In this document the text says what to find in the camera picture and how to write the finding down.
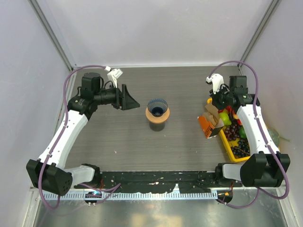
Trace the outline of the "blue plastic coffee dripper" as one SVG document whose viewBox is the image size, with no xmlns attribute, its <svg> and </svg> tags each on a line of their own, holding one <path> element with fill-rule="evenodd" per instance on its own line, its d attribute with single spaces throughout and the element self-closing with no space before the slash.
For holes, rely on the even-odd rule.
<svg viewBox="0 0 303 227">
<path fill-rule="evenodd" d="M 167 102 L 162 98 L 154 98 L 148 102 L 147 109 L 155 117 L 160 117 L 168 109 Z"/>
</svg>

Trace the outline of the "brown paper coffee filter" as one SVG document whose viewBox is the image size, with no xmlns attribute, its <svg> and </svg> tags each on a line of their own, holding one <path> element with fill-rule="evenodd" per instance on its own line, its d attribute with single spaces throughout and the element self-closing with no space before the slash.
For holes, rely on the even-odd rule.
<svg viewBox="0 0 303 227">
<path fill-rule="evenodd" d="M 207 112 L 212 115 L 215 119 L 219 118 L 218 109 L 210 102 L 205 106 Z"/>
</svg>

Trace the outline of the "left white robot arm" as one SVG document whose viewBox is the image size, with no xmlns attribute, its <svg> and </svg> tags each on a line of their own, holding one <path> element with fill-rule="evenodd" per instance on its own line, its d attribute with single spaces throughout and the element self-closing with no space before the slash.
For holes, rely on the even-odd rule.
<svg viewBox="0 0 303 227">
<path fill-rule="evenodd" d="M 131 97 L 125 84 L 118 87 L 120 69 L 111 70 L 106 88 L 98 73 L 86 73 L 82 77 L 77 94 L 67 102 L 64 119 L 50 144 L 37 160 L 29 160 L 26 166 L 34 187 L 40 192 L 50 192 L 64 196 L 70 188 L 86 183 L 90 188 L 101 184 L 100 168 L 91 164 L 67 169 L 69 152 L 81 130 L 88 123 L 100 105 L 112 105 L 115 109 L 130 110 L 140 104 Z"/>
</svg>

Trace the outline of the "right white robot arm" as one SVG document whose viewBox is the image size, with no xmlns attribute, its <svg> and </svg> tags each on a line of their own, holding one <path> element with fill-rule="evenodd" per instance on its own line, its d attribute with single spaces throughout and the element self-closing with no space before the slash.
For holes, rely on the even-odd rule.
<svg viewBox="0 0 303 227">
<path fill-rule="evenodd" d="M 285 180 L 290 157 L 280 153 L 270 137 L 257 94 L 249 93 L 246 76 L 231 76 L 226 85 L 220 74 L 212 74 L 206 82 L 212 85 L 212 104 L 218 109 L 230 106 L 235 111 L 250 147 L 250 157 L 242 165 L 217 166 L 220 171 L 214 175 L 215 183 L 226 186 L 233 179 L 246 187 L 279 187 Z"/>
</svg>

